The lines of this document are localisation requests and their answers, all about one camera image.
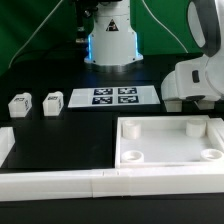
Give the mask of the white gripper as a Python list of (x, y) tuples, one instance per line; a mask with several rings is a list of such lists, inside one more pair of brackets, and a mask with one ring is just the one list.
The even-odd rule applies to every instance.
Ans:
[(164, 101), (207, 100), (218, 101), (221, 94), (215, 90), (206, 77), (207, 59), (191, 59), (176, 64), (161, 84)]

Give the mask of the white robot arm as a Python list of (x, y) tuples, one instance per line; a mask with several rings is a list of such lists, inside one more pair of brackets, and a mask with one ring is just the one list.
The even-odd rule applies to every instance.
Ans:
[[(71, 1), (77, 37), (87, 44), (86, 65), (123, 72), (143, 60), (130, 24), (130, 0)], [(162, 99), (218, 101), (224, 98), (224, 0), (189, 0), (186, 16), (203, 55), (175, 65), (162, 82)]]

